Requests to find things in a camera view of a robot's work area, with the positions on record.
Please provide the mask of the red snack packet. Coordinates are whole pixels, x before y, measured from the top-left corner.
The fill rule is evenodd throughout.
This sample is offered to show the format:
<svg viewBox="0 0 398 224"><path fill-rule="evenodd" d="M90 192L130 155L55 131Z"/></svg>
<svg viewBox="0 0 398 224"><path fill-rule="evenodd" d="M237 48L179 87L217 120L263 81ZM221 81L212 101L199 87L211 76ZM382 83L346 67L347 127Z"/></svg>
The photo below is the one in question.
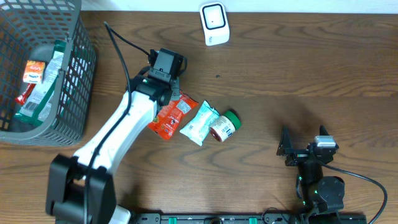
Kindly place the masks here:
<svg viewBox="0 0 398 224"><path fill-rule="evenodd" d="M182 119L197 106L197 101L180 91L180 98L164 106L147 127L162 139L169 140L178 129Z"/></svg>

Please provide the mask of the teal white snack packet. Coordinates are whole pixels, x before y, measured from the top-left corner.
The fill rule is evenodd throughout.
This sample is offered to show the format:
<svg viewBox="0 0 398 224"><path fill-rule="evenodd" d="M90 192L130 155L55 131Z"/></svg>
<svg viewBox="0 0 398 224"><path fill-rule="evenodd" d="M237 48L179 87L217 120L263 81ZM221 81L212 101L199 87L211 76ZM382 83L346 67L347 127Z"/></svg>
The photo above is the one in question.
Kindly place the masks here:
<svg viewBox="0 0 398 224"><path fill-rule="evenodd" d="M207 101L204 101L195 117L180 130L180 133L202 146L210 132L210 125L219 117L219 112L212 108Z"/></svg>

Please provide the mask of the green-lid white jar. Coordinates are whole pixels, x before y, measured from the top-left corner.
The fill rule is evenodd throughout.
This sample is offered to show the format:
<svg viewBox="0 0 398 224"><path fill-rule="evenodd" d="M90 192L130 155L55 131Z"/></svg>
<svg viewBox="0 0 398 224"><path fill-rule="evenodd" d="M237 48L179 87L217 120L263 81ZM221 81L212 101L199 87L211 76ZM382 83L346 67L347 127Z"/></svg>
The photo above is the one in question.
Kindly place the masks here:
<svg viewBox="0 0 398 224"><path fill-rule="evenodd" d="M225 111L210 125L210 134L219 142L227 140L241 127L241 121L235 111Z"/></svg>

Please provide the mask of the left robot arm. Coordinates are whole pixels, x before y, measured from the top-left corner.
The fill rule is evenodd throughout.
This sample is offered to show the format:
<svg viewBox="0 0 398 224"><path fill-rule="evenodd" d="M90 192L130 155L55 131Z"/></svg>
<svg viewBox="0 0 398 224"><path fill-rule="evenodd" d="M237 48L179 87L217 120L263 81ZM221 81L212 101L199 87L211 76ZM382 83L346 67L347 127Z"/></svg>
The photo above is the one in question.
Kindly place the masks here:
<svg viewBox="0 0 398 224"><path fill-rule="evenodd" d="M126 86L116 111L71 157L50 163L46 214L57 223L129 223L116 202L113 176L138 135L179 98L181 69L145 67Z"/></svg>

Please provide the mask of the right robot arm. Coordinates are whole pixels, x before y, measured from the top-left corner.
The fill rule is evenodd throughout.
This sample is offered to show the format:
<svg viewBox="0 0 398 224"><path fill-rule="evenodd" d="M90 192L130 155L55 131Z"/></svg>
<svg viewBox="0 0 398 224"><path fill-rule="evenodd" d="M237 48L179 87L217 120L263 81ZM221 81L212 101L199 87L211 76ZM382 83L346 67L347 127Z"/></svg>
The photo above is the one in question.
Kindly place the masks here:
<svg viewBox="0 0 398 224"><path fill-rule="evenodd" d="M336 176L323 175L323 165L333 160L339 146L324 126L305 149L293 147L287 127L282 128L277 150L278 156L285 157L286 166L298 168L296 193L303 200L305 209L297 215L300 223L332 223L331 217L342 208L345 183Z"/></svg>

